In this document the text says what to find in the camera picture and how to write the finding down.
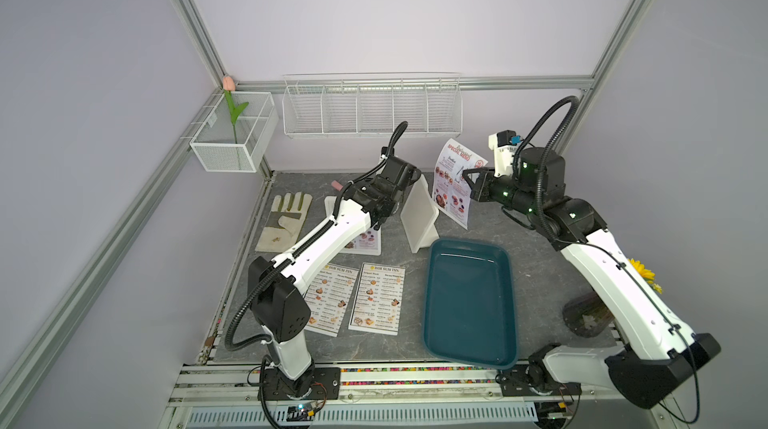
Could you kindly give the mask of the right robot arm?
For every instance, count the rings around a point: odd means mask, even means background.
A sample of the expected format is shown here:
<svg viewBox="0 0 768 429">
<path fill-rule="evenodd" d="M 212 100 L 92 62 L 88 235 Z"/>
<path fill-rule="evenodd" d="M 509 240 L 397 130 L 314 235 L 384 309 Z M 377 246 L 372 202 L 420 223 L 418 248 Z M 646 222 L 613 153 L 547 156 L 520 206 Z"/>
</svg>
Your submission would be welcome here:
<svg viewBox="0 0 768 429">
<path fill-rule="evenodd" d="M 525 138 L 493 134 L 490 167 L 465 169 L 478 202 L 500 204 L 507 217 L 542 235 L 587 280 L 623 331 L 625 344 L 579 348 L 550 344 L 529 359 L 530 386 L 545 393 L 556 384 L 614 389 L 643 409 L 661 406 L 721 351 L 709 333 L 678 317 L 631 264 L 607 223 L 587 201 L 566 194 L 565 160 L 554 146 L 574 119 L 575 95 L 555 102 Z"/>
</svg>

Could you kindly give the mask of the restaurant special menu sheet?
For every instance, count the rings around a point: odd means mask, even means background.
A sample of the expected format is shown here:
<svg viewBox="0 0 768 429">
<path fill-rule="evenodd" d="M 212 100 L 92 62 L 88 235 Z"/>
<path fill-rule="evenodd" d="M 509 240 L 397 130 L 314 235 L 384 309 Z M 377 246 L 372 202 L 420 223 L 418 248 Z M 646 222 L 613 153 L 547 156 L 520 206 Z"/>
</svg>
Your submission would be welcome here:
<svg viewBox="0 0 768 429">
<path fill-rule="evenodd" d="M 368 229 L 349 242 L 346 247 L 350 250 L 379 251 L 381 249 L 380 239 L 379 230 Z"/>
</svg>

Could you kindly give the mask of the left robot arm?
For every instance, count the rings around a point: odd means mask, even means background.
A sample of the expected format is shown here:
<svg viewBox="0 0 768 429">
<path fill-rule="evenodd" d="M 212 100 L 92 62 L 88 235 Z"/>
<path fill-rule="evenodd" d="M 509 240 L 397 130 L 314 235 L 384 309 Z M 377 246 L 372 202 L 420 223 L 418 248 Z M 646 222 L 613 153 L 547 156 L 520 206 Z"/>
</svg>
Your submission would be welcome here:
<svg viewBox="0 0 768 429">
<path fill-rule="evenodd" d="M 395 154 L 408 128 L 399 123 L 382 148 L 379 163 L 349 180 L 336 196 L 331 214 L 305 237 L 270 260 L 261 256 L 249 265 L 249 286 L 223 336 L 235 352 L 255 343 L 267 346 L 291 398 L 311 393 L 314 361 L 304 329 L 311 311 L 304 299 L 315 277 L 349 242 L 368 229 L 378 229 L 402 202 L 406 189 L 421 176 L 415 165 Z"/>
</svg>

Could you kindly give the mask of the Dim Sum Inn menu sheet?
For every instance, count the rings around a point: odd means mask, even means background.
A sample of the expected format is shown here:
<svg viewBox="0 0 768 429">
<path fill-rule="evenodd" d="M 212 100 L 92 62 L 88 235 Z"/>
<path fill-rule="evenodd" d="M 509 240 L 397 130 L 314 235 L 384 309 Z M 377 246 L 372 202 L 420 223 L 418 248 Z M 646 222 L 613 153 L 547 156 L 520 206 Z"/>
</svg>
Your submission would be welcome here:
<svg viewBox="0 0 768 429">
<path fill-rule="evenodd" d="M 320 270 L 304 297 L 311 312 L 307 330 L 338 335 L 358 274 L 356 268 L 334 264 Z"/>
</svg>

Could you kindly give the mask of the white menu holder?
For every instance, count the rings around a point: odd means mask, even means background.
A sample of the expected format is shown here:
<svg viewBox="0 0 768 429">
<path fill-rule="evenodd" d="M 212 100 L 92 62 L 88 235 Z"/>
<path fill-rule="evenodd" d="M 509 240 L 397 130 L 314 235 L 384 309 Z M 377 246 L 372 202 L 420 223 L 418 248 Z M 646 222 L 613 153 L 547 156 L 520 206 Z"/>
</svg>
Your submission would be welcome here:
<svg viewBox="0 0 768 429">
<path fill-rule="evenodd" d="M 424 175 L 413 184 L 400 212 L 400 219 L 412 253 L 429 248 L 438 238 L 435 226 L 440 211 L 431 199 Z"/>
<path fill-rule="evenodd" d="M 336 202 L 336 196 L 326 196 L 324 198 L 324 208 L 325 208 L 326 216 L 331 215 L 333 213 L 333 209 L 335 207 L 335 202 Z M 342 202 L 340 204 L 339 216 L 338 217 L 342 217 L 346 212 L 349 212 L 348 209 L 349 210 L 352 209 L 352 206 L 350 204 L 351 203 L 348 203 L 348 202 Z M 355 239 L 360 233 L 363 233 L 363 232 L 365 232 L 368 229 L 373 229 L 373 228 L 367 227 L 364 231 L 361 230 L 353 239 Z M 346 245 L 349 242 L 351 242 L 353 239 L 351 239 L 350 241 L 345 243 L 345 245 L 340 249 L 340 253 L 342 253 L 342 254 L 352 254 L 352 255 L 368 255 L 368 256 L 379 256 L 379 255 L 382 254 L 382 236 L 381 236 L 381 239 L 380 239 L 380 241 L 381 241 L 381 249 L 379 251 L 350 250 L 350 249 L 348 249 L 346 247 Z"/>
</svg>

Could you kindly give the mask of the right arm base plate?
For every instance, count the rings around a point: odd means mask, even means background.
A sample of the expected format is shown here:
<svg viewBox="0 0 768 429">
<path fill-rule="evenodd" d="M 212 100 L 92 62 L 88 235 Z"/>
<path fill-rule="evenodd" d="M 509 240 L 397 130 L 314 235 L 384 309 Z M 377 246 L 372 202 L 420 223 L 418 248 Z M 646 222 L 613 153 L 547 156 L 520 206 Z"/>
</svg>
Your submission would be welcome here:
<svg viewBox="0 0 768 429">
<path fill-rule="evenodd" d="M 576 398 L 582 394 L 578 383 L 559 383 L 547 372 L 542 364 L 516 364 L 498 371 L 495 382 L 504 397 L 511 396 L 565 396 Z"/>
</svg>

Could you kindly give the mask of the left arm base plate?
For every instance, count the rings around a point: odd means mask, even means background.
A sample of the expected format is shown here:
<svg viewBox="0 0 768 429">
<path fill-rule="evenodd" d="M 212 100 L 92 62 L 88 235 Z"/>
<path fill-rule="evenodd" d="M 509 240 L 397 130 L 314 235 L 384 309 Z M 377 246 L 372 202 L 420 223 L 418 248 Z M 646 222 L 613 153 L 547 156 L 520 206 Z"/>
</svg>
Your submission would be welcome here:
<svg viewBox="0 0 768 429">
<path fill-rule="evenodd" d="M 267 401 L 336 400 L 341 389 L 341 369 L 310 367 L 298 379 L 289 379 L 279 368 L 268 367 L 260 382 Z"/>
</svg>

